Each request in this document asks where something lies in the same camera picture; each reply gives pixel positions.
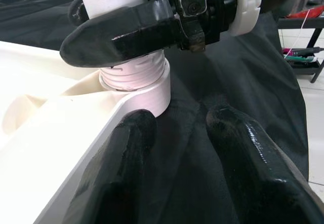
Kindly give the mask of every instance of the white plastic ring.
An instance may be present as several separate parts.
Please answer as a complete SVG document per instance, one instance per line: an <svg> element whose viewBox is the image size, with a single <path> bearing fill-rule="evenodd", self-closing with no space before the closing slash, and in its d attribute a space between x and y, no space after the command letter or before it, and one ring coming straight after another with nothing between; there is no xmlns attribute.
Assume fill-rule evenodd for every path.
<svg viewBox="0 0 324 224"><path fill-rule="evenodd" d="M260 5L261 0L237 0L235 19L228 30L232 36L246 34L255 27Z"/></svg>

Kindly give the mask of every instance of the white plastic container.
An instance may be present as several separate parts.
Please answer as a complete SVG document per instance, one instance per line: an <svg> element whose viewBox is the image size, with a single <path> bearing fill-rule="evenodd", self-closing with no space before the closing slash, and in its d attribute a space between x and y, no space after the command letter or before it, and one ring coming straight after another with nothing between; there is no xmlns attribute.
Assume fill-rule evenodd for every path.
<svg viewBox="0 0 324 224"><path fill-rule="evenodd" d="M156 117L170 102L170 66L134 92L103 88L99 71L56 51L0 42L0 223L33 223L87 153L136 109Z"/></svg>

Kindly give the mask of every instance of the black rubber finger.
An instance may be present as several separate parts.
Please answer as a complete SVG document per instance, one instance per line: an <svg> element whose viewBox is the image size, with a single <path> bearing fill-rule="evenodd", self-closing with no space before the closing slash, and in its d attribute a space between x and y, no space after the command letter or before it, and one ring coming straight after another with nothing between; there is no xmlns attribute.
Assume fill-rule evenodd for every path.
<svg viewBox="0 0 324 224"><path fill-rule="evenodd" d="M124 117L86 167L64 224L137 222L143 168L156 128L149 111Z"/></svg>
<svg viewBox="0 0 324 224"><path fill-rule="evenodd" d="M259 123L230 106L207 115L241 223L324 223L324 204Z"/></svg>

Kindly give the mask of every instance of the green cable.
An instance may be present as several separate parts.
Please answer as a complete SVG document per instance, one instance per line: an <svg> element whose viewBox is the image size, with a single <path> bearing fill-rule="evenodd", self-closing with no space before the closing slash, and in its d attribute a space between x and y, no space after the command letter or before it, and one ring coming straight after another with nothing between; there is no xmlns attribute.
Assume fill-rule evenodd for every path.
<svg viewBox="0 0 324 224"><path fill-rule="evenodd" d="M317 60L316 57L303 58L303 57L295 57L295 56L287 56L285 59L288 61L296 61L296 62L315 62Z"/></svg>

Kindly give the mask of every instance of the red object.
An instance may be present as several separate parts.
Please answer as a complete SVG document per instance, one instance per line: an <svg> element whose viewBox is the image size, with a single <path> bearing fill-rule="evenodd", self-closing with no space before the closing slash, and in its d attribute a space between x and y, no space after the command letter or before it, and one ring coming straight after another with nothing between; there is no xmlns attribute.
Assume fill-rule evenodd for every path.
<svg viewBox="0 0 324 224"><path fill-rule="evenodd" d="M292 15L287 16L287 18L305 18L307 15L307 12L308 12L308 10L303 11L298 14L292 14ZM324 12L324 5L310 9L308 18L316 18L316 17L320 16L323 12Z"/></svg>

